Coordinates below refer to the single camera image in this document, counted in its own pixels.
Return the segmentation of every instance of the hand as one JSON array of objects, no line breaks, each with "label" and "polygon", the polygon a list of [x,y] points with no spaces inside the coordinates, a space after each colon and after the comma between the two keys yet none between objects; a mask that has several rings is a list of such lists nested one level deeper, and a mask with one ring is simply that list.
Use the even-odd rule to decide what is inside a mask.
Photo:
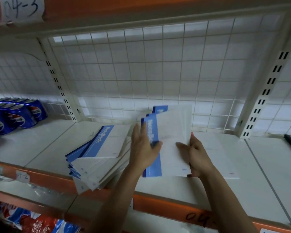
[{"label": "hand", "polygon": [[141,133],[139,133],[139,125],[136,124],[132,131],[132,144],[128,166],[141,175],[141,173],[155,161],[159,155],[162,144],[163,143],[159,141],[151,148],[146,132],[146,122],[144,122],[141,127]]},{"label": "hand", "polygon": [[215,170],[203,144],[192,133],[189,146],[181,142],[177,142],[176,146],[189,157],[193,177],[207,177]]}]

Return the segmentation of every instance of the forearm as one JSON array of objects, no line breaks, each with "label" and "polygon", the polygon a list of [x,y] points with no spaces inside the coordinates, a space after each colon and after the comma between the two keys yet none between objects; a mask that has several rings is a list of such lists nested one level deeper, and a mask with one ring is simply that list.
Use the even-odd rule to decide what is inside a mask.
[{"label": "forearm", "polygon": [[200,179],[206,190],[220,233],[258,232],[216,168],[213,173]]},{"label": "forearm", "polygon": [[115,188],[97,213],[88,233],[121,232],[139,177],[140,173],[133,167],[125,168]]}]

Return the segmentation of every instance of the wire grid panel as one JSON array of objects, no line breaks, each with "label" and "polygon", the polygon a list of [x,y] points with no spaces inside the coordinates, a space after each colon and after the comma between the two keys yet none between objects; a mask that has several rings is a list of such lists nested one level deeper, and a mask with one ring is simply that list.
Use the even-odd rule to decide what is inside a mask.
[{"label": "wire grid panel", "polygon": [[192,105],[192,129],[234,130],[282,14],[49,38],[86,117],[140,121],[154,105]]},{"label": "wire grid panel", "polygon": [[291,135],[291,52],[253,131],[255,136]]},{"label": "wire grid panel", "polygon": [[15,52],[0,52],[0,98],[39,99],[47,112],[70,119],[47,63]]}]

